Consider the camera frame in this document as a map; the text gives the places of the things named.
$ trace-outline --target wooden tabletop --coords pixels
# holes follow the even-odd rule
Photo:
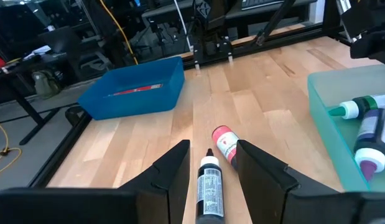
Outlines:
[[[209,147],[223,169],[227,223],[251,223],[237,173],[211,140],[219,125],[301,173],[343,190],[308,110],[307,76],[369,65],[328,37],[185,71],[177,106],[162,113],[91,121],[50,187],[119,187],[183,139],[191,140],[183,223],[195,223],[197,170]]]

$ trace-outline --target pink bottle cap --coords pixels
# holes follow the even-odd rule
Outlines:
[[[211,138],[214,142],[217,142],[217,139],[222,136],[224,133],[232,132],[229,127],[221,125],[217,127],[211,134]]]
[[[368,182],[372,179],[374,172],[378,168],[377,165],[371,161],[362,161],[359,166],[361,167],[362,174]]]

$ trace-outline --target yellow cable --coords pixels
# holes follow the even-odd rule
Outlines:
[[[103,1],[103,0],[100,0],[100,2],[101,2],[101,4],[103,5],[105,11],[111,16],[113,22],[115,22],[115,24],[118,26],[120,32],[122,33],[122,35],[123,35],[123,37],[124,37],[124,40],[126,41],[126,44],[128,45],[128,48],[129,48],[129,50],[130,50],[130,54],[131,54],[131,56],[133,57],[134,62],[136,63],[136,65],[138,65],[138,61],[137,61],[137,59],[136,59],[136,56],[134,55],[133,51],[131,50],[131,47],[130,47],[130,44],[129,44],[129,40],[128,40],[128,38],[126,37],[126,35],[124,34],[122,27],[119,25],[118,21],[117,21],[117,20],[115,19],[115,17],[112,15],[111,11],[109,11],[109,9],[106,7],[104,1]]]
[[[9,151],[19,151],[18,155],[10,162],[8,163],[5,167],[3,167],[1,170],[0,170],[0,173],[3,172],[5,169],[7,169],[9,166],[11,166],[22,154],[22,150],[18,147],[13,147],[13,148],[8,148],[8,145],[9,145],[9,141],[8,141],[8,135],[7,135],[7,132],[6,130],[4,130],[4,128],[0,125],[0,129],[1,131],[3,131],[3,134],[4,134],[4,137],[6,137],[6,147],[0,151],[0,152],[9,152]]]

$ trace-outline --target gray floor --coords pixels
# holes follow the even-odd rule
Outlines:
[[[33,107],[37,111],[48,110],[63,105],[69,105],[77,101],[77,98],[92,83],[82,83],[73,88],[62,91],[59,95],[41,100],[39,97],[32,97]],[[35,122],[31,117],[16,119],[2,124],[9,136],[9,147],[22,149],[21,157],[12,166],[0,173],[0,190],[10,187],[26,187],[57,148],[65,135],[71,130],[70,123],[65,118],[67,108],[62,108],[26,145],[19,146],[19,141],[32,130]],[[18,118],[26,115],[26,112],[16,103],[0,105],[0,121]],[[5,146],[5,138],[0,130],[0,150]],[[0,160],[0,169],[6,166],[17,156],[17,151],[10,152],[7,157]]]

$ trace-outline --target white bottle cap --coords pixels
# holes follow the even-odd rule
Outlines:
[[[371,161],[376,164],[374,172],[382,172],[385,168],[385,155],[376,149],[362,148],[355,153],[355,162],[360,165],[362,161]]]
[[[342,102],[339,104],[339,106],[342,106],[346,110],[346,114],[342,116],[344,119],[352,119],[357,118],[359,115],[359,108],[358,105],[350,100],[346,102]]]
[[[216,166],[220,166],[220,163],[218,162],[218,159],[214,156],[205,156],[201,161],[200,161],[200,167],[203,167],[206,164],[214,164]]]

